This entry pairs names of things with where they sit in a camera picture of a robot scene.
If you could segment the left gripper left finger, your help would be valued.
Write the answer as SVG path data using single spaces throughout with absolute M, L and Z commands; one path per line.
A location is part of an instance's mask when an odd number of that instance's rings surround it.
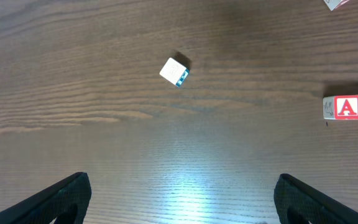
M 82 224 L 91 199 L 90 180 L 77 172 L 0 212 L 0 224 Z

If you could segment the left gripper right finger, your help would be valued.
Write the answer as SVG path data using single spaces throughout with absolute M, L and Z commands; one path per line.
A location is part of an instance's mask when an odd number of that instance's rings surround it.
M 281 224 L 358 224 L 358 212 L 290 174 L 281 174 L 273 199 Z

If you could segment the red letter A block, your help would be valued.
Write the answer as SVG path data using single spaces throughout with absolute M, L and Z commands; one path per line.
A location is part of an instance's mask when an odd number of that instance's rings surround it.
M 332 120 L 358 119 L 358 95 L 323 98 L 323 118 Z

